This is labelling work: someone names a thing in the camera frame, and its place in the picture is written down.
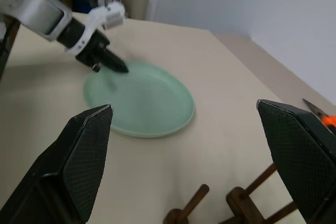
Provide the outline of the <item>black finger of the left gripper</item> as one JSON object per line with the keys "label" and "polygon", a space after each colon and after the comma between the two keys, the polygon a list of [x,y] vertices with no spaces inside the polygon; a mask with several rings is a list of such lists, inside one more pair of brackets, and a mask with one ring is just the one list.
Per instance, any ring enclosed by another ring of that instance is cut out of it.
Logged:
{"label": "black finger of the left gripper", "polygon": [[103,48],[101,51],[101,63],[114,72],[129,72],[125,62],[107,48]]}

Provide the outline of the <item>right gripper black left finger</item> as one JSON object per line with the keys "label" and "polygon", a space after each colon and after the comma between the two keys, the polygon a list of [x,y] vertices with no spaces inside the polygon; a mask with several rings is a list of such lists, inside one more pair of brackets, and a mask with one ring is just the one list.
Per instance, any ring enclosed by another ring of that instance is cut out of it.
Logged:
{"label": "right gripper black left finger", "polygon": [[87,223],[102,180],[113,108],[72,117],[1,209],[1,223]]}

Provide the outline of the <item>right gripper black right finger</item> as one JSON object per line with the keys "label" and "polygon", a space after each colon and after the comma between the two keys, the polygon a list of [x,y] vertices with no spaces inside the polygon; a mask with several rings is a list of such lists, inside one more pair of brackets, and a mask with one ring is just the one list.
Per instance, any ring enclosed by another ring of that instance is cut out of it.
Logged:
{"label": "right gripper black right finger", "polygon": [[306,223],[335,223],[335,135],[312,113],[258,100],[273,163]]}

